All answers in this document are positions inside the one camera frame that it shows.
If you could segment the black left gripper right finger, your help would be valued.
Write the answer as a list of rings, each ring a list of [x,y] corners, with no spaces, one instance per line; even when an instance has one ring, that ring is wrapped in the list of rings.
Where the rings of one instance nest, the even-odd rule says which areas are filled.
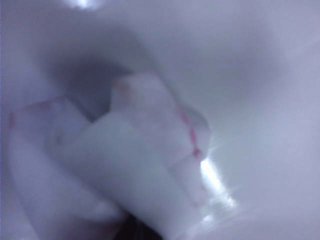
[[[141,221],[136,222],[137,240],[162,240],[162,237],[152,228]]]

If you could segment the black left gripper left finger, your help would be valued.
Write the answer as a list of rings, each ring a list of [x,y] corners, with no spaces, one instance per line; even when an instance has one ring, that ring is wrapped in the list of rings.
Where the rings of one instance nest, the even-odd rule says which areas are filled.
[[[124,224],[117,231],[112,240],[136,240],[137,239],[137,220],[130,215]]]

